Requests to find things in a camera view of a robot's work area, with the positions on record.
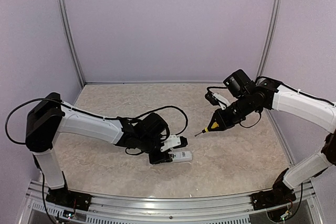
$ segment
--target wire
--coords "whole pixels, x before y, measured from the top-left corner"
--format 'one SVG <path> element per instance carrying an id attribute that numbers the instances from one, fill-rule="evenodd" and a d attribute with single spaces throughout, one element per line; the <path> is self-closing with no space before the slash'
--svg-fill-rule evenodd
<path id="1" fill-rule="evenodd" d="M 138 153 L 129 153 L 127 150 L 130 150 L 131 148 L 125 148 L 125 153 L 131 156 L 139 156 L 144 153 L 144 151 L 138 152 Z"/>
<path id="2" fill-rule="evenodd" d="M 288 199 L 290 201 L 290 208 L 288 209 L 288 211 L 290 211 L 293 208 L 293 201 Z"/>
<path id="3" fill-rule="evenodd" d="M 288 217 L 285 220 L 290 220 L 291 218 L 293 218 L 297 214 L 297 212 L 299 211 L 299 208 L 301 206 L 301 203 L 302 203 L 302 197 L 303 197 L 303 183 L 301 183 L 301 196 L 300 196 L 299 205 L 298 205 L 297 209 L 295 210 L 294 214 L 292 214 L 290 217 Z"/>
<path id="4" fill-rule="evenodd" d="M 301 203 L 302 203 L 302 197 L 303 197 L 303 183 L 301 184 L 301 196 L 300 196 L 299 205 L 298 205 L 297 209 L 295 210 L 294 214 L 292 214 L 287 219 L 284 219 L 284 221 L 290 220 L 291 218 L 293 218 L 297 214 L 297 212 L 299 211 L 299 208 L 301 206 Z M 291 207 L 288 209 L 288 211 L 289 211 L 293 207 L 293 201 L 291 201 L 290 199 L 288 199 L 288 200 L 291 202 Z"/>
<path id="5" fill-rule="evenodd" d="M 299 90 L 297 90 L 297 89 L 295 89 L 295 88 L 292 88 L 291 86 L 289 86 L 289 85 L 287 85 L 287 84 L 284 84 L 282 81 L 279 81 L 279 80 L 276 80 L 276 79 L 272 79 L 272 78 L 267 77 L 267 76 L 258 76 L 258 77 L 256 78 L 256 82 L 257 82 L 259 79 L 261 79 L 261 78 L 264 78 L 264 79 L 267 79 L 267 80 L 271 80 L 271 81 L 277 81 L 277 82 L 280 82 L 281 85 L 285 86 L 286 88 L 288 88 L 288 89 L 290 89 L 290 90 L 292 90 L 292 91 L 294 91 L 294 92 L 296 92 L 296 93 L 299 92 Z M 319 98 L 319 97 L 314 97 L 314 96 L 312 96 L 312 95 L 310 95 L 310 94 L 307 94 L 307 93 L 304 93 L 304 92 L 301 92 L 301 91 L 300 91 L 299 93 L 302 94 L 302 95 L 304 95 L 305 97 L 309 97 L 309 98 L 311 98 L 311 99 L 318 100 L 318 101 L 321 101 L 321 102 L 326 102 L 326 103 L 328 103 L 328 104 L 330 104 L 330 105 L 332 105 L 332 106 L 335 106 L 335 103 L 333 103 L 333 102 L 331 102 L 331 101 L 329 101 L 329 100 L 327 100 L 327 99 Z"/>
<path id="6" fill-rule="evenodd" d="M 259 112 L 259 119 L 258 119 L 258 121 L 257 121 L 255 124 L 253 124 L 253 125 L 251 125 L 251 126 L 243 126 L 242 123 L 239 123 L 239 125 L 240 125 L 241 127 L 243 127 L 243 128 L 249 129 L 249 128 L 252 128 L 253 126 L 256 126 L 257 123 L 260 122 L 260 119 L 261 119 L 261 113 Z"/>
<path id="7" fill-rule="evenodd" d="M 207 87 L 206 90 L 208 92 L 212 93 L 212 91 L 210 89 L 227 89 L 227 87 L 219 87 L 219 86 L 210 86 L 210 87 Z"/>
<path id="8" fill-rule="evenodd" d="M 7 118 L 6 118 L 6 122 L 5 122 L 5 132 L 6 132 L 6 135 L 7 135 L 8 139 L 9 139 L 10 141 L 12 141 L 14 144 L 26 145 L 26 143 L 15 141 L 15 140 L 12 139 L 11 136 L 9 135 L 9 132 L 8 132 L 8 121 L 9 121 L 9 119 L 11 118 L 11 116 L 13 115 L 13 113 L 14 113 L 15 111 L 17 111 L 18 109 L 20 109 L 20 108 L 22 108 L 22 107 L 24 107 L 24 106 L 26 106 L 26 105 L 28 105 L 28 104 L 30 104 L 30 103 L 32 103 L 32 102 L 37 102 L 37 101 L 49 101 L 49 102 L 51 101 L 51 102 L 56 102 L 56 103 L 58 103 L 58 104 L 60 104 L 60 105 L 63 105 L 63 106 L 65 106 L 65 107 L 67 107 L 67 108 L 70 108 L 69 106 L 63 104 L 63 103 L 60 102 L 60 101 L 56 101 L 56 100 L 52 100 L 52 99 L 48 99 L 48 98 L 36 98 L 36 99 L 32 99 L 32 100 L 30 100 L 30 101 L 27 101 L 27 102 L 22 103 L 21 105 L 17 106 L 15 109 L 13 109 L 13 110 L 8 114 L 8 116 L 7 116 Z"/>
<path id="9" fill-rule="evenodd" d="M 156 112 L 156 111 L 159 111 L 159 110 L 168 109 L 168 108 L 176 109 L 176 110 L 180 111 L 180 112 L 184 115 L 184 118 L 185 118 L 185 125 L 184 125 L 184 128 L 183 128 L 180 132 L 178 132 L 178 133 L 175 134 L 175 135 L 180 135 L 180 134 L 182 134 L 182 133 L 185 131 L 185 129 L 187 128 L 189 120 L 188 120 L 188 116 L 186 115 L 186 113 L 185 113 L 182 109 L 180 109 L 179 107 L 176 107 L 176 106 L 173 106 L 173 105 L 163 106 L 163 107 L 157 108 L 157 109 L 155 109 L 155 110 L 147 111 L 147 112 L 145 112 L 145 113 L 143 113 L 143 114 L 141 114 L 141 115 L 138 115 L 137 117 L 135 117 L 135 118 L 133 118 L 133 119 L 139 119 L 139 118 L 141 118 L 141 117 L 143 117 L 143 116 L 145 116 L 145 115 L 148 115 L 148 114 L 150 114 L 150 113 L 153 113 L 153 112 Z"/>
<path id="10" fill-rule="evenodd" d="M 49 220 L 51 221 L 51 223 L 56 224 L 56 222 L 54 222 L 54 220 L 51 218 L 50 214 L 48 213 L 46 200 L 44 199 L 44 185 L 45 185 L 45 182 L 46 182 L 46 180 L 45 180 L 44 174 L 42 173 L 42 201 L 43 201 L 44 209 L 45 209 L 46 214 L 47 214 Z"/>
<path id="11" fill-rule="evenodd" d="M 53 99 L 49 99 L 49 98 L 36 98 L 36 99 L 32 99 L 32 100 L 30 100 L 30 101 L 27 101 L 27 102 L 24 102 L 24 103 L 20 104 L 19 106 L 17 106 L 16 108 L 14 108 L 14 109 L 8 114 L 8 116 L 7 116 L 7 118 L 6 118 L 6 122 L 5 122 L 5 132 L 6 132 L 6 136 L 7 136 L 8 139 L 9 139 L 11 142 L 13 142 L 14 144 L 18 144 L 18 145 L 26 145 L 26 143 L 24 143 L 24 142 L 18 142 L 18 141 L 16 141 L 16 140 L 12 139 L 12 137 L 9 135 L 9 132 L 8 132 L 8 122 L 9 122 L 9 119 L 11 118 L 11 116 L 13 115 L 13 113 L 16 112 L 18 109 L 20 109 L 20 108 L 22 108 L 22 107 L 24 107 L 24 106 L 26 106 L 26 105 L 28 105 L 28 104 L 30 104 L 30 103 L 37 102 L 37 101 L 49 101 L 49 102 L 55 102 L 55 103 L 57 103 L 57 104 L 59 104 L 59 105 L 65 107 L 65 108 L 68 108 L 68 109 L 70 109 L 70 110 L 73 110 L 73 111 L 76 111 L 76 112 L 79 112 L 79 113 L 82 113 L 82 114 L 85 114 L 85 115 L 93 116 L 94 118 L 100 118 L 100 119 L 104 119 L 104 120 L 128 119 L 128 120 L 133 121 L 134 123 L 135 123 L 135 122 L 139 122 L 139 121 L 140 121 L 139 118 L 141 118 L 141 117 L 143 117 L 143 116 L 145 116 L 145 115 L 147 115 L 147 114 L 150 114 L 150 113 L 152 113 L 152 112 L 159 111 L 159 110 L 163 110 L 163 109 L 166 109 L 166 108 L 173 108 L 173 109 L 179 110 L 179 111 L 184 115 L 184 117 L 185 117 L 185 126 L 184 126 L 184 128 L 183 128 L 180 132 L 177 133 L 177 135 L 179 135 L 179 134 L 181 134 L 182 132 L 184 132 L 185 129 L 187 128 L 187 126 L 188 126 L 188 117 L 187 117 L 186 113 L 185 113 L 182 109 L 180 109 L 179 107 L 176 107 L 176 106 L 173 106 L 173 105 L 168 105 L 168 106 L 160 107 L 160 108 L 155 109 L 155 110 L 147 111 L 147 112 L 145 112 L 145 113 L 143 113 L 143 114 L 141 114 L 141 115 L 138 115 L 138 116 L 135 117 L 135 118 L 122 118 L 122 117 L 119 117 L 119 118 L 105 118 L 105 117 L 100 116 L 100 115 L 92 114 L 92 113 L 90 113 L 90 112 L 87 112 L 87 111 L 84 111 L 84 110 L 80 110 L 80 109 L 78 109 L 78 108 L 74 108 L 74 107 L 68 106 L 68 105 L 62 103 L 61 101 L 57 101 L 57 100 L 53 100 Z"/>

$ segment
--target white object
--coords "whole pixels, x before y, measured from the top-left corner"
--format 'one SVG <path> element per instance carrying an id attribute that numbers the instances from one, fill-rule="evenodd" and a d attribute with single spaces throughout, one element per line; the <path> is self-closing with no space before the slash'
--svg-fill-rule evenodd
<path id="1" fill-rule="evenodd" d="M 71 107 L 68 109 L 61 107 L 65 116 L 62 118 L 55 137 L 53 139 L 53 146 L 56 143 L 59 133 L 67 132 L 79 134 L 83 136 L 93 137 L 99 140 L 106 141 L 111 144 L 117 144 L 123 136 L 122 125 L 119 120 L 107 120 L 106 116 L 97 115 L 100 118 L 86 115 L 81 112 L 76 112 L 71 104 L 64 102 L 65 105 Z M 181 140 L 179 136 L 170 135 L 164 141 L 161 152 L 165 152 L 173 147 L 179 146 Z M 37 162 L 45 175 L 45 179 L 50 189 L 63 188 L 65 181 L 62 171 L 59 167 L 55 149 L 49 149 L 42 153 L 33 152 Z M 170 153 L 174 163 L 187 162 L 192 160 L 192 153 L 190 151 Z"/>
<path id="2" fill-rule="evenodd" d="M 161 147 L 161 152 L 165 152 L 173 147 L 177 147 L 181 144 L 181 140 L 179 136 L 170 135 L 164 142 Z"/>
<path id="3" fill-rule="evenodd" d="M 226 109 L 226 107 L 229 107 L 230 102 L 227 100 L 224 96 L 218 94 L 218 93 L 213 93 L 213 98 L 215 98 L 217 101 L 219 101 L 219 106 L 221 107 L 222 110 Z"/>
<path id="4" fill-rule="evenodd" d="M 173 163 L 188 162 L 193 160 L 191 151 L 180 151 L 170 153 L 173 158 Z"/>
<path id="5" fill-rule="evenodd" d="M 272 108 L 284 111 L 317 124 L 329 133 L 336 129 L 336 108 L 326 102 L 309 98 L 283 85 L 274 94 Z"/>
<path id="6" fill-rule="evenodd" d="M 72 107 L 69 103 L 64 102 L 64 104 Z M 62 118 L 57 132 L 89 136 L 104 140 L 111 144 L 117 144 L 123 134 L 119 120 L 94 118 L 93 116 L 76 112 L 65 107 L 62 107 L 62 111 L 65 112 L 65 116 Z"/>
<path id="7" fill-rule="evenodd" d="M 285 217 L 287 217 L 289 215 L 289 212 L 286 211 L 283 215 L 280 216 L 281 219 L 284 219 Z"/>
<path id="8" fill-rule="evenodd" d="M 334 133 L 336 128 L 335 106 L 302 95 L 300 90 L 294 92 L 283 85 L 280 85 L 278 90 L 274 94 L 273 109 L 298 116 L 324 128 L 329 133 Z M 330 166 L 332 164 L 321 153 L 321 150 L 318 150 L 299 164 L 289 168 L 284 175 L 283 183 L 289 189 L 294 189 Z"/>

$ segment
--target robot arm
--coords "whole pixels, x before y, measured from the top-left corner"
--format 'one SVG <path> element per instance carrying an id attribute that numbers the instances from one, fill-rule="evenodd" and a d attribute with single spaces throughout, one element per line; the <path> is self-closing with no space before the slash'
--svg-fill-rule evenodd
<path id="1" fill-rule="evenodd" d="M 318 150 L 299 164 L 282 172 L 271 191 L 261 191 L 252 195 L 255 210 L 285 204 L 288 199 L 295 200 L 293 198 L 295 195 L 292 194 L 294 188 L 320 175 L 328 167 L 336 165 L 335 105 L 300 93 L 300 90 L 295 92 L 277 80 L 265 79 L 256 84 L 242 70 L 226 78 L 224 85 L 237 100 L 225 109 L 217 109 L 203 133 L 227 130 L 245 120 L 248 114 L 261 113 L 264 108 L 290 113 L 329 132 L 322 150 Z"/>
<path id="2" fill-rule="evenodd" d="M 192 159 L 190 151 L 172 152 L 172 149 L 185 147 L 187 139 L 171 135 L 167 123 L 156 113 L 150 113 L 143 120 L 108 118 L 75 108 L 61 101 L 59 94 L 51 93 L 46 101 L 41 101 L 29 112 L 25 143 L 48 183 L 46 200 L 66 207 L 81 202 L 76 208 L 87 210 L 90 195 L 67 188 L 54 149 L 59 133 L 63 132 L 96 138 L 119 147 L 138 148 L 149 155 L 151 164 Z"/>

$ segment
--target marble floor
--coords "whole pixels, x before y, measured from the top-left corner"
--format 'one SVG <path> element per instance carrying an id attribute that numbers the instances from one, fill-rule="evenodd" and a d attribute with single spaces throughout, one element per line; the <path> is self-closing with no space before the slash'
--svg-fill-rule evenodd
<path id="1" fill-rule="evenodd" d="M 146 154 L 129 156 L 124 148 L 89 137 L 62 133 L 55 150 L 71 189 L 107 195 L 189 198 L 229 195 L 272 186 L 288 163 L 263 114 L 250 129 L 235 126 L 218 133 L 194 134 L 206 127 L 216 109 L 205 100 L 207 84 L 87 85 L 76 106 L 106 116 L 137 116 L 164 105 L 183 109 L 189 126 L 182 134 L 193 160 L 150 165 Z M 219 90 L 231 102 L 226 90 Z M 184 126 L 177 110 L 158 112 L 171 133 Z M 248 116 L 252 125 L 258 115 Z"/>

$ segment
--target lavender wall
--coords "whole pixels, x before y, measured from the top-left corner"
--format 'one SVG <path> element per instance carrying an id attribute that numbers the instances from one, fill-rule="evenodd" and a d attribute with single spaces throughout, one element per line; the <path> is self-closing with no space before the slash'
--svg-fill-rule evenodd
<path id="1" fill-rule="evenodd" d="M 14 223 L 28 184 L 37 178 L 32 155 L 5 136 L 15 106 L 52 91 L 74 101 L 80 91 L 59 17 L 57 0 L 0 0 L 0 223 Z M 25 117 L 14 114 L 10 133 L 24 141 Z"/>
<path id="2" fill-rule="evenodd" d="M 336 101 L 336 0 L 282 0 L 265 75 Z M 286 141 L 301 161 L 324 144 L 318 126 L 274 112 Z M 326 223 L 335 223 L 336 169 L 313 180 Z"/>
<path id="3" fill-rule="evenodd" d="M 273 0 L 66 0 L 88 82 L 254 76 Z"/>

